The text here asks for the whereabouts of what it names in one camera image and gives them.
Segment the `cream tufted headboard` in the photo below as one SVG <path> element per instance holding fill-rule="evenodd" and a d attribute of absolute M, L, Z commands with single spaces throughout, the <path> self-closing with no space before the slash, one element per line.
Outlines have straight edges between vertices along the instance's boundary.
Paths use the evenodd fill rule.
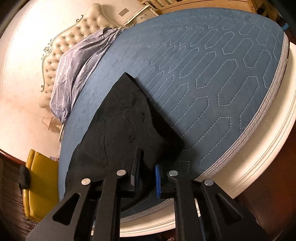
<path fill-rule="evenodd" d="M 101 4 L 92 3 L 74 25 L 50 40 L 42 57 L 43 85 L 37 100 L 38 107 L 49 107 L 56 70 L 62 55 L 89 35 L 106 27 L 121 28 L 105 15 Z"/>

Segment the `wooden crib rail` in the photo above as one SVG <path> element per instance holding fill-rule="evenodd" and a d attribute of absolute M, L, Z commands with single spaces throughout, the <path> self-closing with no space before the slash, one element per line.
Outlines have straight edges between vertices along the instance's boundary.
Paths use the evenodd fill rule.
<path fill-rule="evenodd" d="M 269 1 L 209 1 L 209 0 L 197 0 L 197 1 L 138 1 L 142 5 L 151 5 L 158 14 L 166 14 L 173 11 L 179 11 L 182 9 L 193 8 L 226 8 L 226 9 L 238 9 L 241 11 L 248 11 L 252 13 L 259 13 L 259 9 L 263 9 L 262 15 L 264 16 L 277 16 L 278 10 Z"/>

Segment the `white bed frame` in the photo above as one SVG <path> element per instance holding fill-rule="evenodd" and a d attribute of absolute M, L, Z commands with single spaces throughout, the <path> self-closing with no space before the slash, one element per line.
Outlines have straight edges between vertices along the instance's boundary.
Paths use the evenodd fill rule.
<path fill-rule="evenodd" d="M 295 44 L 290 43 L 287 66 L 277 95 L 260 125 L 243 148 L 213 179 L 231 198 L 247 189 L 273 162 L 295 124 Z M 174 201 L 169 199 L 120 223 L 121 237 L 136 237 L 175 228 Z"/>

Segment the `blue quilted mattress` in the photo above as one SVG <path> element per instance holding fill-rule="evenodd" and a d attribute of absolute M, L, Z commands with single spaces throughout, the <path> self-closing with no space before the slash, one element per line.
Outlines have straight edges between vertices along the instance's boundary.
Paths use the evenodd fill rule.
<path fill-rule="evenodd" d="M 173 168 L 201 180 L 227 165 L 257 129 L 280 87 L 289 46 L 276 22 L 236 9 L 185 9 L 124 30 L 67 120 L 59 198 L 74 149 L 123 73 L 137 80 L 184 141 Z"/>

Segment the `white nightstand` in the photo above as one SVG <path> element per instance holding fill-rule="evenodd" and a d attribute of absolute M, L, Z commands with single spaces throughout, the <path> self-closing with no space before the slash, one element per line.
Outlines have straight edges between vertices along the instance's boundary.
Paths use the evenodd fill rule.
<path fill-rule="evenodd" d="M 142 23 L 148 19 L 159 16 L 151 5 L 146 5 L 137 11 L 133 16 L 131 16 L 125 23 L 124 26 L 129 28 L 130 26 L 135 26 L 136 24 Z"/>

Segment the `black pants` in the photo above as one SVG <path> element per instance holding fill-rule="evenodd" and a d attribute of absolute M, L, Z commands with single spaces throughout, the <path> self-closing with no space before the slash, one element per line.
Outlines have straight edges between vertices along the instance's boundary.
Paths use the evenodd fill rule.
<path fill-rule="evenodd" d="M 109 172 L 130 171 L 136 153 L 140 152 L 139 192 L 121 201 L 122 210 L 129 209 L 154 192 L 155 166 L 169 168 L 183 147 L 183 140 L 155 109 L 137 81 L 123 73 L 72 154 L 65 191 L 70 192 L 84 178 L 97 181 Z"/>

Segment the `lavender satin blanket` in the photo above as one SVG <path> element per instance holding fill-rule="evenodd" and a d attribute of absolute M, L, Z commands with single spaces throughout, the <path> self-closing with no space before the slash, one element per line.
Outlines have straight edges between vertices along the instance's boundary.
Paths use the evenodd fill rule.
<path fill-rule="evenodd" d="M 123 31 L 119 28 L 103 28 L 62 55 L 50 100 L 50 109 L 62 124 L 67 122 L 89 77 Z"/>

